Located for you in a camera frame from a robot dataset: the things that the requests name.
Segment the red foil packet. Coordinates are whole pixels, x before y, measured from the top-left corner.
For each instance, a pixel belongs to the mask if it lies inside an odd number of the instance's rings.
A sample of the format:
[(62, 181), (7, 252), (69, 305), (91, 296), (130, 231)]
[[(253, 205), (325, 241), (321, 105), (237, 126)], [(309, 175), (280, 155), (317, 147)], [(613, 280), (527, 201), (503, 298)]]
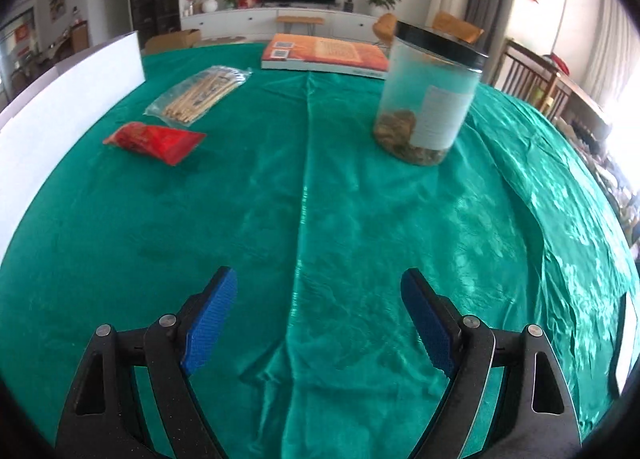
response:
[(189, 156), (204, 138), (204, 133), (128, 122), (107, 136), (103, 144), (149, 156), (175, 167)]

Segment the bag of wooden sticks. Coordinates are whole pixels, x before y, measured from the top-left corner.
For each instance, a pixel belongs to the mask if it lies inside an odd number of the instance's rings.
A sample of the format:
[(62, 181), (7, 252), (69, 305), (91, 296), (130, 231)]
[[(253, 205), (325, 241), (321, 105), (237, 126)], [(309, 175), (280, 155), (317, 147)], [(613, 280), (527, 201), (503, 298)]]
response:
[(169, 127), (188, 128), (253, 75), (250, 69), (210, 66), (171, 88), (146, 107), (143, 115)]

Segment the green satin tablecloth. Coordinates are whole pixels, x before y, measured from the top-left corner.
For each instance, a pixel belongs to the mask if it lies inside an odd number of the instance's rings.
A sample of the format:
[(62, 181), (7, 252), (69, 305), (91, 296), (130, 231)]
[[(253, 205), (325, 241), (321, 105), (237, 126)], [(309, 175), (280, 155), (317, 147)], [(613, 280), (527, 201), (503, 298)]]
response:
[[(261, 70), (257, 44), (145, 58), (32, 201), (1, 265), (1, 375), (55, 435), (96, 327), (148, 326), (218, 267), (238, 295), (192, 379), (233, 458), (403, 458), (436, 408), (435, 369), (400, 298), (422, 271), (487, 325), (544, 328), (588, 433), (611, 405), (617, 311), (638, 278), (615, 214), (565, 138), (480, 86), (446, 159), (375, 143), (378, 80)], [(104, 145), (210, 66), (253, 71), (188, 128), (175, 167)]]

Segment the white cardboard storage box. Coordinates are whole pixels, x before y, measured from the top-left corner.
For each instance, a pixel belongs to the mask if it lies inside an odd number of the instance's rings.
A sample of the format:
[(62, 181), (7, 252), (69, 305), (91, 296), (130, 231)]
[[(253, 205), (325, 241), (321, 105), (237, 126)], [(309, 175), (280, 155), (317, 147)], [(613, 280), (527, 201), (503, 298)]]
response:
[(2, 252), (60, 161), (144, 81), (138, 35), (130, 32), (55, 64), (2, 110)]

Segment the clear jar black lid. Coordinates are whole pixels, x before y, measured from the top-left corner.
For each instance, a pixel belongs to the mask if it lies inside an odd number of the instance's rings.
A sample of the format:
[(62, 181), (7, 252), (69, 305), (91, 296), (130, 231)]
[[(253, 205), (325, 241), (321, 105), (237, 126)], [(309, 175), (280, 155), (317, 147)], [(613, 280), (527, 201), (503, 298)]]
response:
[(373, 136), (389, 153), (436, 166), (454, 145), (488, 56), (433, 29), (396, 24)]

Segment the wooden railing chair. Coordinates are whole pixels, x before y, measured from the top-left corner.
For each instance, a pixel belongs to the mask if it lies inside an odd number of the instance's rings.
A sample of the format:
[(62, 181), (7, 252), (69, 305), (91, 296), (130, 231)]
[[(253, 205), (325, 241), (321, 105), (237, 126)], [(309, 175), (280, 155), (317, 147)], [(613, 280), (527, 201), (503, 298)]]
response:
[(549, 121), (562, 118), (567, 124), (579, 123), (595, 138), (606, 138), (612, 130), (602, 108), (577, 83), (549, 58), (511, 39), (503, 43), (490, 84), (534, 106)]

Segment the brown cardboard box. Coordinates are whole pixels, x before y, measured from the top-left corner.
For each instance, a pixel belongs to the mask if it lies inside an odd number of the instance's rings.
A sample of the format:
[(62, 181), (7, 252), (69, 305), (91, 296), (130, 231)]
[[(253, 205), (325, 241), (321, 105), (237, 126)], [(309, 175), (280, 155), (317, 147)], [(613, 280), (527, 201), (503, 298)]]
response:
[(146, 55), (160, 54), (168, 51), (194, 48), (201, 41), (202, 34), (199, 29), (187, 29), (158, 34), (145, 42)]

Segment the dining table with chairs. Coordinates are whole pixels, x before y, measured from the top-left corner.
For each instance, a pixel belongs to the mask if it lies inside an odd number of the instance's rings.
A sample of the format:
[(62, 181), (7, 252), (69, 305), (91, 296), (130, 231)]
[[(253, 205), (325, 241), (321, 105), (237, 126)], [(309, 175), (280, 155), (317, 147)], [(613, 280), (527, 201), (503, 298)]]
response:
[(40, 48), (37, 31), (30, 23), (23, 22), (14, 27), (1, 37), (1, 58), (6, 62), (2, 81), (8, 100), (13, 101), (55, 64), (89, 46), (89, 24), (86, 20), (76, 20), (44, 48)]

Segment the orange hardcover book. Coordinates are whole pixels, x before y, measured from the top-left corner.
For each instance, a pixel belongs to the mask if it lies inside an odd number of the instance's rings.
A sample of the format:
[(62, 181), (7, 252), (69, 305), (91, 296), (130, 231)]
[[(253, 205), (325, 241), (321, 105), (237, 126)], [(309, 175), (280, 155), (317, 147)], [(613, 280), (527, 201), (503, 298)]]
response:
[(329, 72), (385, 80), (388, 58), (373, 44), (276, 34), (262, 53), (262, 69)]

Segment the orange lounge chair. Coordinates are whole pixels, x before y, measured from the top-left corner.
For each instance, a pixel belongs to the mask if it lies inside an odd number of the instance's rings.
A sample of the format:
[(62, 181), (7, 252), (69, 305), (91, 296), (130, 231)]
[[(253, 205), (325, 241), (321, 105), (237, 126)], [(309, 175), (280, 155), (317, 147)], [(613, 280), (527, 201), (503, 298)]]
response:
[[(397, 17), (393, 13), (382, 15), (373, 25), (372, 31), (382, 45), (390, 46), (393, 42)], [(459, 41), (474, 44), (484, 34), (484, 30), (465, 20), (440, 11), (436, 14), (432, 28), (441, 34), (448, 34)]]

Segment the white tv cabinet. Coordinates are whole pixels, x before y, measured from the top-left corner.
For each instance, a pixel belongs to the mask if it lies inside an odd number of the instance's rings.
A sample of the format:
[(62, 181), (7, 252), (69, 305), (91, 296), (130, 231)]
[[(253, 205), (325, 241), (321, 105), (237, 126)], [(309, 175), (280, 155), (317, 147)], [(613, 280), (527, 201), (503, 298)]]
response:
[(366, 14), (311, 8), (239, 8), (201, 13), (181, 19), (183, 30), (197, 29), (202, 39), (241, 37), (248, 42), (275, 34), (306, 34), (352, 42), (376, 43), (378, 19)]

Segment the small wooden bench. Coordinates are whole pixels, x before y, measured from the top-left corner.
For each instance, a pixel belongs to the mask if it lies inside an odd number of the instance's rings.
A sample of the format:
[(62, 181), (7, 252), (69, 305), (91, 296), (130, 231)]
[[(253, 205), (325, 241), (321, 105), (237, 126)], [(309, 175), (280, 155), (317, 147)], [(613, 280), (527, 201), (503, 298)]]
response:
[(292, 34), (294, 27), (301, 26), (306, 28), (308, 36), (313, 37), (317, 27), (323, 26), (326, 20), (321, 16), (278, 15), (276, 22), (283, 28), (285, 34)]

